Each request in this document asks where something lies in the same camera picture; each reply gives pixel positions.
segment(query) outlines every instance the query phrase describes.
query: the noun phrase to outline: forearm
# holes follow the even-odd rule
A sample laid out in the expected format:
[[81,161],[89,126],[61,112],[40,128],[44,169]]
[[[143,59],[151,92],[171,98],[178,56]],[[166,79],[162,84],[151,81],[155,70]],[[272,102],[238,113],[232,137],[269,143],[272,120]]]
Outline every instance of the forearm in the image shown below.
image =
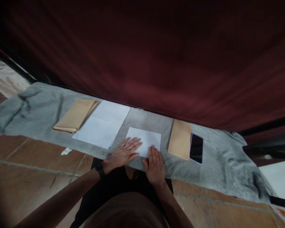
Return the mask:
[[171,228],[193,227],[192,223],[179,206],[166,182],[154,186],[156,194],[165,210]]
[[[108,167],[103,161],[104,172],[108,174],[113,168]],[[56,227],[83,195],[92,188],[100,176],[94,169],[66,186],[56,195],[48,199],[40,207],[18,223],[15,228],[26,227]]]

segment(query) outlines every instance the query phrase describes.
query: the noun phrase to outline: black wristwatch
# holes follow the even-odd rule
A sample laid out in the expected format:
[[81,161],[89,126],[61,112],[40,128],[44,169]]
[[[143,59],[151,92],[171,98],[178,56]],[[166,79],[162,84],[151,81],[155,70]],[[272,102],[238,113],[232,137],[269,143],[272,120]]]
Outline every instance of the black wristwatch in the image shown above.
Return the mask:
[[104,167],[102,166],[102,163],[97,163],[95,165],[95,169],[98,172],[100,179],[103,179],[103,177],[105,176],[105,172],[104,172]]

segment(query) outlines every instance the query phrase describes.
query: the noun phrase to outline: finger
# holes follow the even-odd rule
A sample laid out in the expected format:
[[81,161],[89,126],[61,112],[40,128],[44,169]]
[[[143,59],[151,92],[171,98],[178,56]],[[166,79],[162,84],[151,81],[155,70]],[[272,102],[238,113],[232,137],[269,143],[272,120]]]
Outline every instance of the finger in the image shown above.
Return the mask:
[[163,163],[163,161],[162,161],[162,155],[161,155],[160,152],[158,152],[158,154],[159,154],[159,161],[160,161],[160,163],[161,163],[161,167],[164,168],[164,163]]
[[126,138],[125,141],[120,146],[124,146],[130,140],[130,138],[131,137]]
[[134,141],[133,143],[131,143],[131,145],[129,145],[129,146],[127,147],[127,149],[128,149],[128,150],[131,150],[134,146],[136,146],[136,144],[139,143],[139,141],[140,141],[140,138],[139,138],[138,140]]
[[156,155],[156,161],[158,162],[158,164],[160,164],[160,161],[159,161],[159,152],[158,150],[155,148],[155,155]]
[[162,154],[161,154],[160,152],[158,152],[158,157],[159,157],[159,162],[160,162],[161,164],[163,164],[163,162],[162,162]]
[[127,145],[125,145],[125,147],[128,147],[129,145],[131,145],[136,139],[137,137],[133,138]]
[[131,154],[131,156],[128,159],[128,162],[132,161],[133,159],[135,159],[137,157],[138,157],[138,153]]
[[138,143],[136,146],[134,146],[130,151],[131,153],[134,153],[135,150],[137,150],[142,145],[142,142]]
[[152,148],[151,147],[149,147],[149,162],[153,162]]
[[152,149],[152,159],[153,159],[153,162],[156,162],[156,154],[155,154],[154,145],[152,145],[151,149]]
[[146,159],[143,159],[143,160],[142,160],[142,163],[143,163],[143,166],[144,166],[145,170],[147,171],[147,170],[148,170],[148,167],[149,167],[149,164],[148,164],[147,160],[146,160]]

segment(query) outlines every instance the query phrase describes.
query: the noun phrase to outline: white paper scrap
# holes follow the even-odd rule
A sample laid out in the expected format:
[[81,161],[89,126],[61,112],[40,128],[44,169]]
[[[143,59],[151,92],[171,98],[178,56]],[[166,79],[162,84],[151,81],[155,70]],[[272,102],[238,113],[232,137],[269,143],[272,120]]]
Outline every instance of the white paper scrap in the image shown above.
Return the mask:
[[65,150],[61,153],[61,155],[67,155],[67,154],[69,154],[70,152],[72,151],[72,149],[70,149],[70,148],[65,148]]
[[73,138],[108,149],[129,111],[130,107],[102,101]]
[[149,156],[149,147],[152,145],[158,150],[161,148],[162,134],[129,127],[126,138],[128,137],[131,137],[131,139],[140,138],[142,145],[135,152],[141,157]]

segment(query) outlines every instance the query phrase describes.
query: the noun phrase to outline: gray cloth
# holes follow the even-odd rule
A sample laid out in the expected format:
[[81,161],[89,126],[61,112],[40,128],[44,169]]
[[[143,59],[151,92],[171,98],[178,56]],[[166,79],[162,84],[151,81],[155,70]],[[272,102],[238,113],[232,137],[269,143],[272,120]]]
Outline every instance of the gray cloth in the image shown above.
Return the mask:
[[[73,139],[70,133],[52,129],[77,99],[102,101],[60,87],[35,83],[0,104],[0,134],[23,135],[105,159],[122,143],[129,127],[160,133],[166,178],[179,179],[254,202],[269,202],[259,170],[243,152],[246,142],[239,134],[191,124],[192,133],[204,139],[203,164],[200,165],[167,153],[173,119],[131,108],[112,147],[106,150]],[[144,171],[140,157],[130,162],[129,166]]]

